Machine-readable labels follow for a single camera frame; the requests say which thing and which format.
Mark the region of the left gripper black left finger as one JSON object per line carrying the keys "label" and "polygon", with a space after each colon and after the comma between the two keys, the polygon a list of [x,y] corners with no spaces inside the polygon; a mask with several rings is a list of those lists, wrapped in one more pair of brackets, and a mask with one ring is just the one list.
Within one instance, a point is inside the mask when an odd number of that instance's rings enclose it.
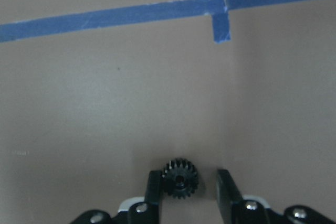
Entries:
{"label": "left gripper black left finger", "polygon": [[160,223],[162,172],[149,172],[144,199],[133,204],[127,214],[128,223]]}

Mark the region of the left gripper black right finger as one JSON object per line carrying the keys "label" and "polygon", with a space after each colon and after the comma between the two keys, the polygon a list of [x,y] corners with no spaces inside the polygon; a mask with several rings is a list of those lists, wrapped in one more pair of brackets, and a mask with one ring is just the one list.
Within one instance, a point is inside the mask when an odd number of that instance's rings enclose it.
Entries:
{"label": "left gripper black right finger", "polygon": [[243,196],[226,169],[217,171],[216,199],[224,223],[270,223],[266,202],[257,196]]}

